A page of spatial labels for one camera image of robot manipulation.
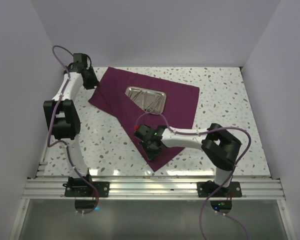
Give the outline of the purple cloth wrap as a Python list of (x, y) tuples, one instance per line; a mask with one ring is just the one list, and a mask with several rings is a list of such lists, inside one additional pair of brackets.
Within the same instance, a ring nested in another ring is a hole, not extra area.
[[(152, 68), (136, 72), (112, 67), (95, 69), (100, 84), (89, 103), (94, 106), (90, 126), (98, 136), (87, 144), (88, 161), (100, 175), (180, 175), (202, 169), (203, 153), (190, 148), (166, 148), (153, 161), (147, 159), (134, 136), (136, 124), (152, 128), (169, 124), (180, 129), (194, 125), (200, 89), (193, 85), (151, 77)], [(125, 91), (128, 87), (158, 90), (166, 94), (162, 115), (144, 114)]]

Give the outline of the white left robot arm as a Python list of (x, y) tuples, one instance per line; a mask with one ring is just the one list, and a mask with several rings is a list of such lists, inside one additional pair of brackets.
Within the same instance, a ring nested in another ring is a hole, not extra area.
[(73, 61), (64, 67), (64, 79), (51, 100), (43, 103), (48, 127), (47, 146), (62, 144), (71, 174), (65, 185), (66, 197), (99, 198), (97, 188), (87, 167), (79, 141), (81, 122), (74, 101), (79, 89), (93, 90), (99, 85), (91, 58), (85, 53), (74, 53)]

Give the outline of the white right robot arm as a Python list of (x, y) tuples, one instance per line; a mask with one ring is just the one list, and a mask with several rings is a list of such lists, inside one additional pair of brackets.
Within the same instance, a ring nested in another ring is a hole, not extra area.
[(221, 127), (213, 123), (207, 128), (207, 133), (202, 133), (193, 129), (168, 128), (166, 125), (152, 128), (140, 124), (135, 127), (134, 136), (140, 140), (146, 158), (156, 164), (173, 158), (182, 149), (203, 151), (215, 166), (215, 177), (213, 181), (204, 183), (202, 189), (222, 197), (231, 190), (230, 173), (235, 169), (242, 143), (227, 130), (215, 131)]

